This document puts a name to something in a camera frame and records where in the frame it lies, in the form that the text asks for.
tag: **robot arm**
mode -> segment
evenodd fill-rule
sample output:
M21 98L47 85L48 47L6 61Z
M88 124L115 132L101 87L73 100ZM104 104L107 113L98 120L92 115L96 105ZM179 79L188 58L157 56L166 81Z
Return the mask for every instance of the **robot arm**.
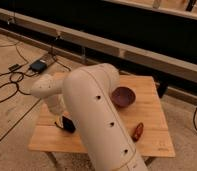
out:
M63 93L66 108L96 170L146 171L109 98L118 82L118 71L112 65L82 67L68 74L62 84L53 83L55 90L46 89L50 93L44 97Z

